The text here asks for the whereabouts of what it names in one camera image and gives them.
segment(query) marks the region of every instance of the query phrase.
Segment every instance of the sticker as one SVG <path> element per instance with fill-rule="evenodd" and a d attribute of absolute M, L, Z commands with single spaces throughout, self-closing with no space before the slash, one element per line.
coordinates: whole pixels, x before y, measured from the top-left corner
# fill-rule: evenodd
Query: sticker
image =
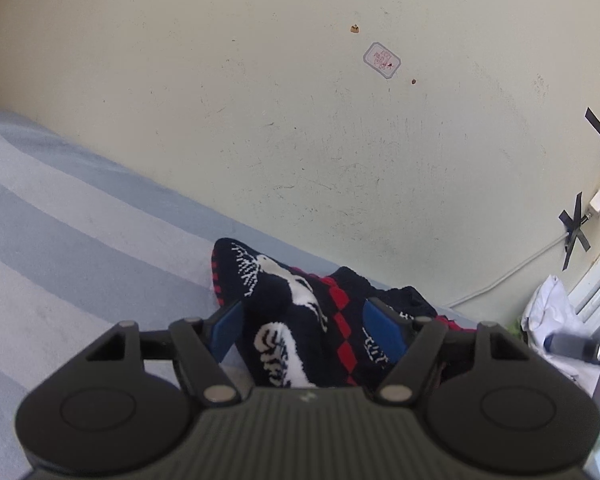
<path fill-rule="evenodd" d="M 394 75 L 400 66 L 400 58 L 377 41 L 369 47 L 362 59 L 387 79 Z"/>

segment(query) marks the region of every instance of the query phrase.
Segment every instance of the blue striped fabric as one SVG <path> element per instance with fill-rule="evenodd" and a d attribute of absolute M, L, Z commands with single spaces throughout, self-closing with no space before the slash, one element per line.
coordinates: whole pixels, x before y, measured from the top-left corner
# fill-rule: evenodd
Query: blue striped fabric
<path fill-rule="evenodd" d="M 27 390 L 119 320 L 155 330 L 216 309 L 219 237 L 308 272 L 336 269 L 0 112 L 0 480 L 27 469 L 12 429 Z M 235 350 L 222 365 L 248 383 Z M 150 371 L 173 380 L 168 367 Z"/>

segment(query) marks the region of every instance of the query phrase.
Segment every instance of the white cable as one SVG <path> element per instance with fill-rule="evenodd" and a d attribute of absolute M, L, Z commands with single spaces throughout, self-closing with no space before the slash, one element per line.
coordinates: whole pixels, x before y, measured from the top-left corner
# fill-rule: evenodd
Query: white cable
<path fill-rule="evenodd" d="M 529 256 L 524 262 L 516 265 L 509 272 L 507 272 L 503 276 L 499 277 L 495 282 L 491 283 L 491 285 L 487 285 L 484 288 L 481 288 L 480 290 L 477 290 L 476 292 L 472 292 L 468 296 L 465 296 L 464 298 L 461 298 L 460 300 L 454 301 L 453 303 L 446 304 L 442 308 L 456 308 L 457 306 L 460 306 L 461 304 L 466 303 L 467 301 L 473 300 L 473 299 L 477 298 L 478 296 L 481 296 L 483 294 L 486 294 L 487 292 L 490 292 L 491 290 L 493 290 L 494 288 L 496 288 L 498 285 L 500 285 L 502 282 L 504 282 L 505 280 L 508 280 L 511 276 L 513 276 L 520 269 L 522 269 L 523 267 L 526 267 L 533 260 L 535 260 L 536 258 L 539 258 L 545 252 L 547 252 L 548 250 L 554 248 L 560 242 L 564 241 L 564 239 L 566 237 L 567 237 L 567 233 L 564 233 L 564 234 L 560 235 L 559 238 L 556 238 L 550 244 L 545 245 L 537 253 L 533 254 L 532 256 Z"/>

